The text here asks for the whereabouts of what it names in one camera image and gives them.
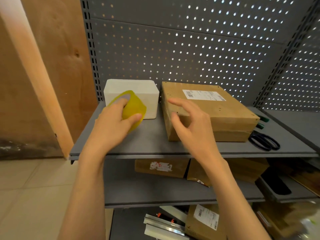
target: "hand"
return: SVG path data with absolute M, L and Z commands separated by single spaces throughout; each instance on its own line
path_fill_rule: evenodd
M 205 166 L 212 158 L 223 159 L 214 139 L 210 116 L 189 100 L 169 98 L 168 102 L 181 106 L 190 114 L 191 124 L 188 128 L 181 123 L 179 116 L 174 112 L 171 114 L 171 122 L 178 137 L 191 155 L 202 166 Z
M 142 118 L 142 114 L 136 113 L 122 120 L 122 111 L 127 103 L 128 100 L 122 98 L 102 110 L 82 153 L 89 152 L 90 155 L 103 159 L 108 151 L 123 141 L 131 126 Z

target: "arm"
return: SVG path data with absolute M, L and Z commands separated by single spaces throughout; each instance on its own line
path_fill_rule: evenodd
M 212 132 L 210 116 L 195 103 L 186 99 L 171 98 L 171 104 L 182 106 L 191 117 L 186 128 L 176 113 L 171 122 L 183 145 L 206 171 L 220 209 L 226 222 L 226 232 L 230 240 L 270 240 L 266 230 L 254 214 L 237 185 L 228 163 L 222 158 Z
M 141 114 L 122 120 L 127 100 L 105 107 L 79 157 L 79 167 L 58 240 L 106 239 L 103 162 Z

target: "shelf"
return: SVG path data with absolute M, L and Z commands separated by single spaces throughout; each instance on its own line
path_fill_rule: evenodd
M 275 193 L 272 188 L 260 177 L 256 181 L 256 185 L 264 193 L 264 195 L 269 196 L 270 199 L 275 200 L 281 203 L 288 202 L 300 202 L 300 201 L 319 201 L 319 197 L 312 193 L 310 190 L 302 186 L 301 184 L 294 181 L 289 176 L 284 173 L 277 171 L 276 172 L 279 178 L 285 183 L 285 185 L 291 190 L 291 194 L 281 195 Z
M 320 113 L 264 110 L 282 127 L 320 154 Z
M 143 207 L 130 209 L 114 209 L 110 240 L 155 240 L 155 238 L 144 234 L 146 224 L 143 223 L 146 214 L 156 215 L 167 212 L 160 207 Z
M 95 119 L 98 118 L 105 102 L 99 103 L 97 109 L 91 116 L 88 124 L 81 133 L 77 142 L 70 152 L 70 159 L 77 160 L 78 156 L 89 137 L 94 126 Z M 263 115 L 256 108 L 248 107 L 252 112 Z M 317 153 L 309 146 L 300 141 L 286 129 L 282 128 L 273 120 L 264 123 L 265 128 L 261 131 L 275 140 L 281 148 L 278 151 L 265 152 L 250 142 L 218 142 L 218 149 L 223 157 L 315 157 Z M 134 158 L 168 158 L 168 157 L 190 157 L 190 154 L 183 147 L 181 142 L 169 142 L 166 134 L 165 124 L 158 106 L 157 118 L 153 120 L 143 120 L 142 123 L 130 133 L 124 141 L 111 150 L 106 158 L 134 159 Z
M 134 160 L 106 159 L 104 163 L 106 208 L 214 204 L 213 189 L 185 178 L 134 171 Z M 249 202 L 264 201 L 255 184 L 237 180 Z

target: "floor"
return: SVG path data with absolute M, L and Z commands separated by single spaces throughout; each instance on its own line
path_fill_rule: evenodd
M 62 158 L 0 161 L 0 239 L 56 240 L 77 168 Z

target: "white container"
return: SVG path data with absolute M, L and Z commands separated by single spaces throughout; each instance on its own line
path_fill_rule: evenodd
M 152 80 L 108 79 L 103 90 L 106 105 L 116 96 L 132 90 L 146 106 L 144 119 L 155 119 L 157 116 L 159 90 Z

